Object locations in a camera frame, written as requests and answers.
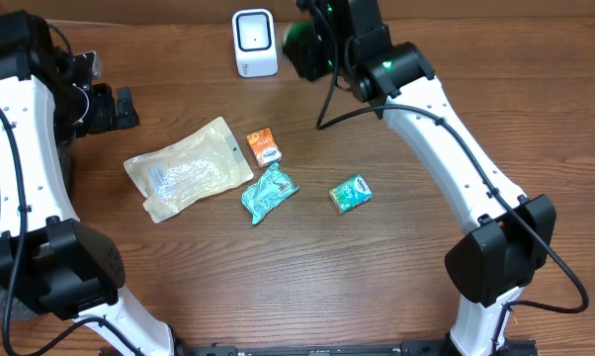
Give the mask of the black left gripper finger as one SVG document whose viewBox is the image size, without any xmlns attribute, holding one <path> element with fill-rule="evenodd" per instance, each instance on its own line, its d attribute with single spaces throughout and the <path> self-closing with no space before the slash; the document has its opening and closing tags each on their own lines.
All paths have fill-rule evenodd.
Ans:
<svg viewBox="0 0 595 356">
<path fill-rule="evenodd" d="M 117 114 L 118 115 L 134 115 L 135 109 L 132 102 L 131 92 L 129 87 L 119 87 L 117 89 Z"/>
<path fill-rule="evenodd" d="M 129 130 L 139 125 L 136 111 L 118 113 L 113 124 L 114 130 Z"/>
</svg>

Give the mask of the small teal tissue pack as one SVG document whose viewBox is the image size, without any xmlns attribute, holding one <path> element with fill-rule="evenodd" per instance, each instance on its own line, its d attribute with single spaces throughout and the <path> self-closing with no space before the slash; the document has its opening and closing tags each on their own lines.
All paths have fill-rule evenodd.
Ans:
<svg viewBox="0 0 595 356">
<path fill-rule="evenodd" d="M 372 190 L 361 175 L 355 175 L 329 191 L 329 197 L 340 214 L 363 205 L 372 196 Z"/>
</svg>

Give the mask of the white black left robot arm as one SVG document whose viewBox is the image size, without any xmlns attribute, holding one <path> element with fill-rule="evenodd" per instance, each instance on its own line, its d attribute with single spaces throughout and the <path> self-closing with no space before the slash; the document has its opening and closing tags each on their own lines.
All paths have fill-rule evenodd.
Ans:
<svg viewBox="0 0 595 356">
<path fill-rule="evenodd" d="M 91 328 L 118 355 L 181 355 L 173 329 L 128 289 L 115 243 L 77 217 L 59 155 L 79 137 L 135 127 L 130 91 L 103 83 L 97 53 L 56 46 L 56 34 L 26 11 L 0 16 L 1 323 L 20 303 Z"/>
</svg>

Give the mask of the teal tissue pouch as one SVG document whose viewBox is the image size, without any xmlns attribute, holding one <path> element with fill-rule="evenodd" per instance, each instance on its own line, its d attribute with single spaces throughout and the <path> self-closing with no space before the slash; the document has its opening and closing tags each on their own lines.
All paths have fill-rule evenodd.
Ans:
<svg viewBox="0 0 595 356">
<path fill-rule="evenodd" d="M 252 215 L 252 224 L 257 225 L 298 189 L 299 186 L 276 162 L 269 166 L 256 183 L 243 192 L 241 202 Z"/>
</svg>

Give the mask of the green lid white jar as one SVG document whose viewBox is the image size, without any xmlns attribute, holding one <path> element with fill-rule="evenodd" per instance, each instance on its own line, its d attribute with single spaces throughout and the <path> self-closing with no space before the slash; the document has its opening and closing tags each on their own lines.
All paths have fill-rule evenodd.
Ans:
<svg viewBox="0 0 595 356">
<path fill-rule="evenodd" d="M 311 22 L 290 23 L 284 31 L 282 48 L 286 50 L 288 47 L 297 45 L 298 42 L 307 39 L 311 35 Z"/>
</svg>

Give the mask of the beige glossy plastic package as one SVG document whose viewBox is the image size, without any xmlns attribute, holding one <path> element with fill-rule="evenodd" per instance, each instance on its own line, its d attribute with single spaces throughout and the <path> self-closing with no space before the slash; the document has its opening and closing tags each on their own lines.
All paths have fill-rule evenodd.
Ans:
<svg viewBox="0 0 595 356">
<path fill-rule="evenodd" d="M 124 168 L 154 223 L 254 177 L 222 117 L 178 142 L 126 160 Z"/>
</svg>

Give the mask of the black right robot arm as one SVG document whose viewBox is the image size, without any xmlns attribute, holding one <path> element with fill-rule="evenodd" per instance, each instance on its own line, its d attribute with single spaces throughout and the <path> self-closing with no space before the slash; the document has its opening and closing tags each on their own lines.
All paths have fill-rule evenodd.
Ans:
<svg viewBox="0 0 595 356">
<path fill-rule="evenodd" d="M 364 112 L 384 120 L 412 148 L 460 227 L 446 254 L 460 302 L 439 340 L 408 340 L 401 355 L 534 355 L 529 340 L 504 334 L 517 301 L 547 259 L 555 211 L 488 158 L 453 109 L 435 69 L 412 43 L 395 44 L 375 1 L 301 1 L 310 17 L 290 27 L 282 49 L 308 81 L 343 78 Z"/>
</svg>

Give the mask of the orange snack packet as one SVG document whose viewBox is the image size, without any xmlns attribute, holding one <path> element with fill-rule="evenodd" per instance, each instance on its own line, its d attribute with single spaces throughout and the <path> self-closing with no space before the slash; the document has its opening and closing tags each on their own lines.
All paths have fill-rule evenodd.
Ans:
<svg viewBox="0 0 595 356">
<path fill-rule="evenodd" d="M 247 136 L 247 141 L 260 167 L 272 165 L 282 160 L 270 128 L 264 128 Z"/>
</svg>

